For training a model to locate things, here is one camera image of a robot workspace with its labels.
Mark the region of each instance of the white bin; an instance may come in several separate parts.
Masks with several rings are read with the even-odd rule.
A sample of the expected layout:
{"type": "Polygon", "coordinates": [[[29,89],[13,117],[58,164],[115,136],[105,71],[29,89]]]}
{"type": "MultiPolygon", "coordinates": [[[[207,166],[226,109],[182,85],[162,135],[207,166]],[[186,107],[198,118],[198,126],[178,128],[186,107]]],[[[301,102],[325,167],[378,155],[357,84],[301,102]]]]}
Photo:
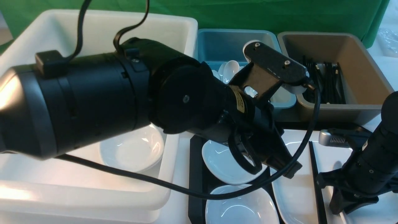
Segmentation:
{"type": "MultiPolygon", "coordinates": [[[[139,22],[143,13],[89,10],[83,25],[80,55],[113,52],[114,35],[139,22]]],[[[63,56],[74,51],[77,10],[42,13],[0,57],[0,74],[9,67],[35,62],[34,54],[56,49],[63,56]]],[[[149,14],[142,26],[125,34],[148,38],[193,56],[197,21],[149,14]]],[[[144,174],[172,182],[179,136],[164,136],[162,161],[144,174]]],[[[71,154],[100,162],[99,143],[71,154]]],[[[170,190],[150,183],[50,159],[36,161],[23,155],[0,155],[0,210],[79,218],[154,222],[168,201],[170,190]]]]}

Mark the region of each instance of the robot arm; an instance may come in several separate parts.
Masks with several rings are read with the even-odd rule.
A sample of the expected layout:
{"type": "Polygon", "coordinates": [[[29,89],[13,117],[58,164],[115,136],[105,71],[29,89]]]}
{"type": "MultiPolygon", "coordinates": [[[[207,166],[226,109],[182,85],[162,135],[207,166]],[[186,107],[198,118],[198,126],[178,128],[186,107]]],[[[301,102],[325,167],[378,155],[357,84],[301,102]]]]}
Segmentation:
{"type": "MultiPolygon", "coordinates": [[[[269,99],[280,86],[303,92],[304,66],[251,43],[251,62],[226,85],[206,63],[159,42],[131,38],[121,47],[123,53],[67,64],[57,51],[41,52],[36,64],[10,68],[0,80],[0,151],[49,159],[152,122],[166,134],[189,131],[228,145],[250,173],[261,163],[280,170],[291,160],[269,99]],[[259,94],[248,96],[246,86],[259,94]]],[[[300,168],[296,162],[284,175],[300,168]]]]}

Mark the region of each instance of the black cylinder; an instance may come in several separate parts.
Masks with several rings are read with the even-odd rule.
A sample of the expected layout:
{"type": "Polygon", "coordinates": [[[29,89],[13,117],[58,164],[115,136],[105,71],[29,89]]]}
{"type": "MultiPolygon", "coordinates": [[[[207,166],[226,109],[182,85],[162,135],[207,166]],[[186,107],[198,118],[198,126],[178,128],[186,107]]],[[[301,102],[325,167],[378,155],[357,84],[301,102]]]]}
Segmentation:
{"type": "MultiPolygon", "coordinates": [[[[14,77],[13,83],[20,86],[15,91],[24,97],[15,97],[0,110],[5,150],[48,159],[150,123],[149,71],[143,63],[134,65],[118,54],[76,58],[66,74],[51,78],[36,65],[8,73],[6,77],[14,77]],[[133,84],[137,78],[141,83],[133,84]],[[21,141],[21,134],[31,143],[21,141]],[[43,147],[47,142],[54,144],[43,147]]],[[[14,85],[6,77],[2,95],[4,87],[14,85]]]]}
{"type": "Polygon", "coordinates": [[[385,100],[382,122],[362,146],[354,162],[347,163],[343,172],[347,183],[367,194],[378,193],[398,172],[398,92],[385,100]]]}

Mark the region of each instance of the green cloth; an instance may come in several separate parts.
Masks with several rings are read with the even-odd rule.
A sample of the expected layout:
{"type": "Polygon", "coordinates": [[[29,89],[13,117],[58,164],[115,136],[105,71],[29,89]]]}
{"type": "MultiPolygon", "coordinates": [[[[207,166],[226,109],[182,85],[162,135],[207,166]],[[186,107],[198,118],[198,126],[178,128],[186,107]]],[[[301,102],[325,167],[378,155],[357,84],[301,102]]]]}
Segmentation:
{"type": "MultiPolygon", "coordinates": [[[[14,38],[43,11],[83,0],[0,0],[14,38]]],[[[371,47],[389,0],[151,0],[150,12],[195,18],[199,28],[351,33],[371,47]]],[[[93,0],[89,9],[143,12],[145,0],[93,0]]]]}

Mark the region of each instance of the black chopstick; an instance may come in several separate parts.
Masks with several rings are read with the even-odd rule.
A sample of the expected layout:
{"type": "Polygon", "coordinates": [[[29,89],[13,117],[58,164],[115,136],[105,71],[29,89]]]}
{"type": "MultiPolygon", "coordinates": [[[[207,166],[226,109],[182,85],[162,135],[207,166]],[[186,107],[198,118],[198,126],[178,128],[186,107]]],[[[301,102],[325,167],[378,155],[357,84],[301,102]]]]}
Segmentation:
{"type": "Polygon", "coordinates": [[[323,201],[322,190],[316,183],[316,176],[318,175],[318,167],[316,165],[314,145],[312,144],[312,141],[309,141],[308,144],[310,146],[312,179],[314,180],[315,202],[316,202],[316,211],[318,213],[318,223],[327,224],[328,219],[326,218],[325,202],[323,201]]]}

